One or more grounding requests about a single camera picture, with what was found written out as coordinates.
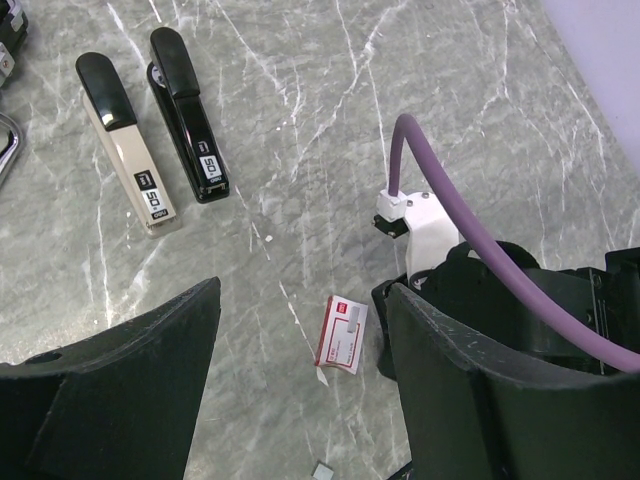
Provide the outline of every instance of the white bracket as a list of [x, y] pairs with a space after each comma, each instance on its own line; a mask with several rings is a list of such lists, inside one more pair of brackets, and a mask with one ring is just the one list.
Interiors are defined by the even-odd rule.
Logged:
[[412, 193], [391, 197], [380, 192], [378, 214], [387, 221], [404, 218], [409, 228], [406, 263], [407, 278], [421, 271], [437, 267], [447, 258], [449, 250], [460, 243], [460, 235], [453, 221], [434, 194]]

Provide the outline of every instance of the stapler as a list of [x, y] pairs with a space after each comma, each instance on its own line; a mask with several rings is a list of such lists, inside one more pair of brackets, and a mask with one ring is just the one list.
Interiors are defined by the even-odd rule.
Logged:
[[85, 110], [147, 234], [156, 238], [177, 230], [180, 219], [113, 63], [88, 52], [76, 61], [76, 70], [86, 92]]
[[147, 80], [196, 200], [208, 203], [229, 196], [229, 178], [180, 34], [167, 27], [154, 30], [151, 58]]

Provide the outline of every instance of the marble surface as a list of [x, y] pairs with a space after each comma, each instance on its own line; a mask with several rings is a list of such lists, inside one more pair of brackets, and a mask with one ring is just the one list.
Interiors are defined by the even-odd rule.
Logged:
[[[374, 230], [398, 114], [416, 115], [489, 229], [546, 266], [640, 239], [638, 180], [533, 1], [26, 0], [2, 111], [27, 148], [0, 189], [0, 361], [77, 341], [220, 277], [222, 319], [185, 478], [383, 479], [409, 460], [369, 317], [357, 376], [313, 366], [330, 294], [367, 302], [404, 247]], [[199, 205], [147, 86], [183, 35], [232, 175]], [[183, 228], [145, 237], [81, 105], [114, 62]], [[403, 188], [424, 188], [412, 161]]]

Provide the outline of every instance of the black stapler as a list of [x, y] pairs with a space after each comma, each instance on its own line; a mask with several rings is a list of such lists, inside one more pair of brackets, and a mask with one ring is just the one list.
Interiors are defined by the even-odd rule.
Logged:
[[151, 58], [147, 79], [196, 200], [208, 203], [229, 196], [229, 179], [180, 34], [167, 27], [154, 30]]

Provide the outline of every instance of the logo on stapler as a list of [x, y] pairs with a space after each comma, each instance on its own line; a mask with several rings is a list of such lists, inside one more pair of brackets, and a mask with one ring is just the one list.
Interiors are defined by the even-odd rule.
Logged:
[[133, 177], [136, 179], [136, 183], [140, 190], [144, 191], [156, 188], [156, 182], [153, 180], [153, 176], [151, 176], [151, 172], [149, 170], [136, 173]]
[[209, 153], [209, 144], [207, 142], [198, 142], [198, 150], [200, 153]]

